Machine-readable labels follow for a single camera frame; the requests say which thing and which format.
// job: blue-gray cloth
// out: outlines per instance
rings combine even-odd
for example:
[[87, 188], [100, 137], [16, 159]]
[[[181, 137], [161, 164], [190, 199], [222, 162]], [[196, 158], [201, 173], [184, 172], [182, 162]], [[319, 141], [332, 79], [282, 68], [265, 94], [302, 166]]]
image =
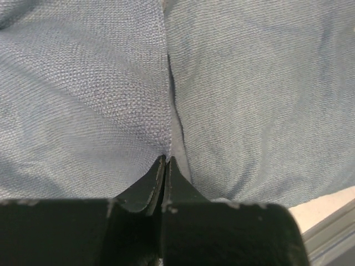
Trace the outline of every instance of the blue-gray cloth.
[[209, 199], [355, 185], [355, 2], [164, 7], [0, 0], [0, 198], [113, 197], [160, 154]]

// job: beige surface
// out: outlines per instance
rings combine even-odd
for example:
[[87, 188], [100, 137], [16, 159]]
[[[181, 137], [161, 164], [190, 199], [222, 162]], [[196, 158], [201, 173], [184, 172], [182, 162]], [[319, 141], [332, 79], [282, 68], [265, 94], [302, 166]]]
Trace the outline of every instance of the beige surface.
[[290, 209], [302, 233], [355, 199], [355, 186]]

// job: gray fabric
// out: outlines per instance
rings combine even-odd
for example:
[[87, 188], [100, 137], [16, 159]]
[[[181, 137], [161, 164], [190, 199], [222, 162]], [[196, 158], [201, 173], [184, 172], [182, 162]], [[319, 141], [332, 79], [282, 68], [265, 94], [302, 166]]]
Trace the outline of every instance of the gray fabric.
[[170, 154], [158, 0], [0, 0], [0, 198], [112, 197]]
[[168, 0], [192, 183], [287, 207], [355, 185], [355, 2]]

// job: cloth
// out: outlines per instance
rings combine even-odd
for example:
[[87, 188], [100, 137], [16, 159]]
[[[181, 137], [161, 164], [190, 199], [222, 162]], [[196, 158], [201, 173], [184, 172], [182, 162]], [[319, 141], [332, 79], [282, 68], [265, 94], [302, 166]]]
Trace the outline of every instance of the cloth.
[[0, 198], [114, 197], [171, 149], [157, 0], [0, 0]]
[[199, 191], [292, 207], [355, 185], [353, 1], [165, 6], [175, 105]]

